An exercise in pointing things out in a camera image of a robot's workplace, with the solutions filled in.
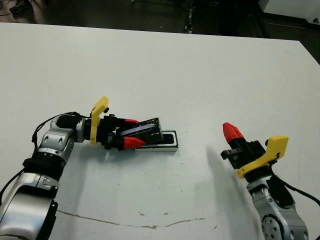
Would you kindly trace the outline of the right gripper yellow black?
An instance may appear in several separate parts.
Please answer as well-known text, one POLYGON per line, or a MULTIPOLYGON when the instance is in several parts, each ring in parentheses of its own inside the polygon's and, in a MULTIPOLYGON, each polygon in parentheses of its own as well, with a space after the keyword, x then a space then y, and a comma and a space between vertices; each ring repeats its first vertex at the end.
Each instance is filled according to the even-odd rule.
POLYGON ((284 157, 289 138, 283 135, 270 137, 264 148, 257 140, 246 141, 239 129, 229 122, 222 125, 223 135, 230 149, 221 152, 224 160, 229 160, 240 179, 252 183, 271 175, 269 165, 284 157))

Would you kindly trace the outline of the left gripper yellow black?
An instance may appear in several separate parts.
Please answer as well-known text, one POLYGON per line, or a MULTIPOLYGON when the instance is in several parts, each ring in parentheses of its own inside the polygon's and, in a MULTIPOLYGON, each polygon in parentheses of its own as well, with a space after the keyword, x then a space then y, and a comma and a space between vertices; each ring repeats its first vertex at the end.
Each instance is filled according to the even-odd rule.
POLYGON ((101 143, 105 149, 116 148, 119 151, 127 149, 136 149, 146 145, 142 139, 125 136, 119 137, 116 129, 130 129, 140 122, 129 118, 116 118, 114 115, 105 115, 100 118, 102 113, 107 113, 109 108, 109 99, 106 96, 101 97, 91 110, 91 128, 90 144, 101 143))

